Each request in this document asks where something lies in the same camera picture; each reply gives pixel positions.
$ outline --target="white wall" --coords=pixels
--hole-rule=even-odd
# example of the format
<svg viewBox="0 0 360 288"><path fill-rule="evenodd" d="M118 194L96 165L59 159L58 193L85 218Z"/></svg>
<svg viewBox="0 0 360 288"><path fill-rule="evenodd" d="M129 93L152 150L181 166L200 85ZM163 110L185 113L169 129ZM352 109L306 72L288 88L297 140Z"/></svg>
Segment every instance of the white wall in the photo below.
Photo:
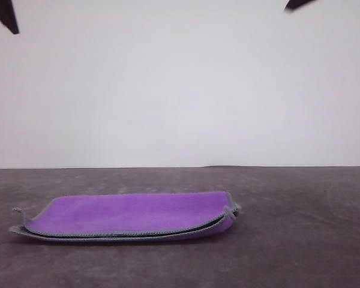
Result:
<svg viewBox="0 0 360 288"><path fill-rule="evenodd" d="M360 166L360 0L15 0L0 168Z"/></svg>

